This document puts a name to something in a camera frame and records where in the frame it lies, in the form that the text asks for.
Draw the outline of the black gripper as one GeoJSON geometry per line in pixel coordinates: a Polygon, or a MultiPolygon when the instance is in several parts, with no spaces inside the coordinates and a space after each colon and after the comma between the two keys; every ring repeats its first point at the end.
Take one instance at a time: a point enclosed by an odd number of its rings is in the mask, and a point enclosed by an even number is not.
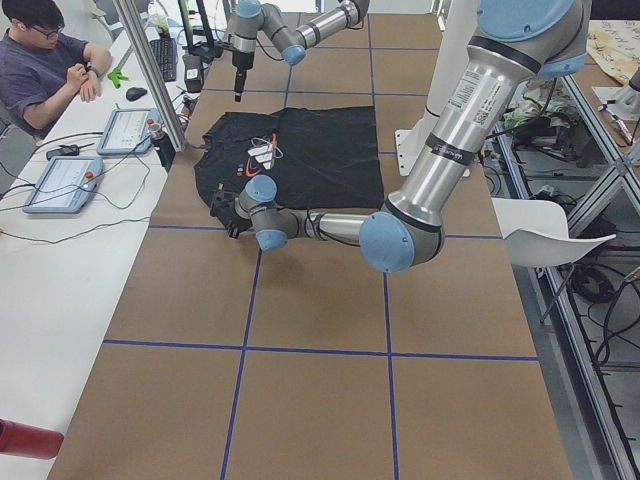
{"type": "Polygon", "coordinates": [[[247,73],[254,65],[254,52],[243,52],[234,50],[232,54],[232,64],[236,68],[234,80],[234,94],[242,95],[245,89],[247,73]]]}
{"type": "Polygon", "coordinates": [[[239,206],[239,193],[227,190],[223,184],[213,192],[210,214],[217,218],[228,236],[237,239],[250,228],[250,219],[239,206]]]}

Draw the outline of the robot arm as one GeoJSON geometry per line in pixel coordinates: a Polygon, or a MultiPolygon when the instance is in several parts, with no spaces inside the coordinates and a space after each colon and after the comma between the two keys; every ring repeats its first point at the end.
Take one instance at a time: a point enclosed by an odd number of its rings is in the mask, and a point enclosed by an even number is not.
{"type": "Polygon", "coordinates": [[[586,58],[588,1],[453,1],[443,21],[440,65],[452,66],[442,107],[426,107],[408,136],[415,149],[402,187],[371,215],[281,209],[265,175],[238,193],[218,190],[212,212],[231,237],[253,230],[263,251],[294,238],[357,245],[379,271],[401,272],[441,250],[442,209],[502,117],[517,87],[579,70],[586,58]]]}
{"type": "Polygon", "coordinates": [[[294,66],[305,58],[309,49],[326,38],[363,22],[369,4],[369,1],[339,1],[333,10],[290,29],[277,6],[260,1],[239,1],[228,28],[232,65],[236,68],[234,100],[242,100],[247,72],[254,66],[259,32],[266,35],[288,65],[294,66]]]}

